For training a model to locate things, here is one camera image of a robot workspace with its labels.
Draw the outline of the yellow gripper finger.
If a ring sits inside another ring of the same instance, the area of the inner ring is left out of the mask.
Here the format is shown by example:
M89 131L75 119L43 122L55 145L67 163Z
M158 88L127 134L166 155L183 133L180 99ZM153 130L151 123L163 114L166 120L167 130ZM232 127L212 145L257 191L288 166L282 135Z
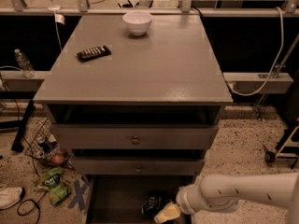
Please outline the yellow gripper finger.
M181 211L176 203L168 203L155 217L157 224L163 224L166 221L176 219L180 216Z

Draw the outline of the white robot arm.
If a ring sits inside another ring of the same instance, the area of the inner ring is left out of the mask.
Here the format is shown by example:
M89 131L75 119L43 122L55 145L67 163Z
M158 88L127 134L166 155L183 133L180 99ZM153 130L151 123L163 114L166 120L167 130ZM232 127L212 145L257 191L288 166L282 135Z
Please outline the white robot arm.
M285 208L286 224L298 224L299 174L207 175L197 183L181 187L176 202L167 204L154 221L163 224L181 214L194 215L201 210L232 213L240 200Z

